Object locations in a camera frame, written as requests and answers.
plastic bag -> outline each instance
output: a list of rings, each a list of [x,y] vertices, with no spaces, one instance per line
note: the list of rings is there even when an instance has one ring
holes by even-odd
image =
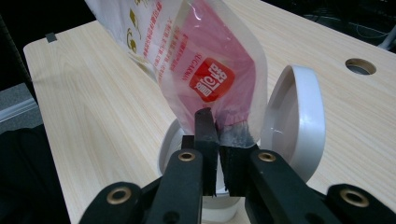
[[[155,77],[180,126],[211,107],[220,144],[260,138],[267,68],[258,40],[219,0],[86,0],[96,19]]]

screw hole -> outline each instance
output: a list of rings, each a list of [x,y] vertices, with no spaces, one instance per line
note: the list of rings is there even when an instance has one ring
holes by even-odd
[[[107,194],[107,202],[111,204],[125,203],[131,198],[132,192],[127,187],[119,187],[111,190]]]
[[[358,207],[367,207],[369,200],[361,193],[352,189],[343,189],[340,191],[341,198],[347,203]]]
[[[167,212],[163,215],[163,223],[166,224],[176,224],[179,219],[180,217],[177,212]]]
[[[190,152],[183,152],[183,153],[178,154],[178,158],[181,161],[192,161],[195,159],[195,155]]]
[[[276,157],[268,152],[262,152],[259,154],[259,159],[262,161],[275,161]]]

wooden table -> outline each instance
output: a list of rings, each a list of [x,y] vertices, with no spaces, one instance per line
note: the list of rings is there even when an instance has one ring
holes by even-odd
[[[318,74],[327,122],[320,165],[308,185],[325,193],[348,183],[396,210],[396,55],[259,1],[225,1],[258,37],[269,95],[287,64]],[[157,84],[97,22],[24,49],[72,223],[105,186],[143,187],[175,116]],[[371,76],[346,68],[361,58]],[[230,223],[247,223],[240,203]]]

clear plastic packaging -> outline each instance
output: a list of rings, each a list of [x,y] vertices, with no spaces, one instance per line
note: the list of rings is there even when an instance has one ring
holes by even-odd
[[[211,107],[223,146],[260,138],[267,100],[262,46],[220,0],[86,0],[96,19],[149,75],[186,134]]]

white lid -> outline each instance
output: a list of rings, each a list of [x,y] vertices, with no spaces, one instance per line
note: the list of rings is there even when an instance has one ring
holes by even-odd
[[[306,182],[319,165],[325,136],[323,103],[315,72],[288,65],[268,102],[260,148],[280,154]]]

